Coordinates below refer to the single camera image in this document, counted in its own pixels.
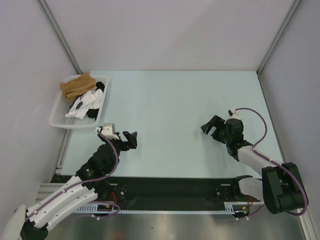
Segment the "white graphic tank top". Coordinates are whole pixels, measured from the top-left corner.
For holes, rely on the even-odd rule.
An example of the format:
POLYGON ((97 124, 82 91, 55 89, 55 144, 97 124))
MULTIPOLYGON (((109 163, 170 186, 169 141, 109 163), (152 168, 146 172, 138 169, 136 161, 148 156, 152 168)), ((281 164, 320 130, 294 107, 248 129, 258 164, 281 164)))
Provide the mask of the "white graphic tank top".
POLYGON ((103 92, 101 90, 90 90, 78 96, 70 105, 66 118, 77 118, 83 120, 89 109, 100 109, 102 105, 103 92))

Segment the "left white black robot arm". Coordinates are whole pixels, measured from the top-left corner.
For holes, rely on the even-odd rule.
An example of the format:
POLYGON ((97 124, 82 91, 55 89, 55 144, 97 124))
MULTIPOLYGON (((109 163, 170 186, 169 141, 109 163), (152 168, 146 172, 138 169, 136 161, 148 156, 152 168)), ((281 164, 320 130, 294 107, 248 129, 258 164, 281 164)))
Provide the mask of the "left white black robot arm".
POLYGON ((120 153, 138 146, 137 132, 124 131, 126 140, 117 132, 98 127, 97 136, 103 141, 96 152, 62 187, 44 200, 26 209, 20 237, 23 240, 44 240, 62 220, 80 207, 110 196, 110 177, 120 162, 120 153))

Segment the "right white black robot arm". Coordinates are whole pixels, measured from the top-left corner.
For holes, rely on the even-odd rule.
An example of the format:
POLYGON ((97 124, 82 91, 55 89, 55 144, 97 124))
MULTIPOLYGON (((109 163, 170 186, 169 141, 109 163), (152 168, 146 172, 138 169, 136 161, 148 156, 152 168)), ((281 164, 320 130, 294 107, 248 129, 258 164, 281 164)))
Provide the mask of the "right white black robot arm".
POLYGON ((245 177, 230 188, 231 196, 242 201, 248 195, 262 200, 272 214, 303 215, 308 208, 308 197, 298 170, 292 163, 278 163, 257 150, 244 138, 244 125, 236 112, 227 120, 214 115, 201 126, 205 135, 226 146, 228 154, 260 175, 260 179, 245 177))

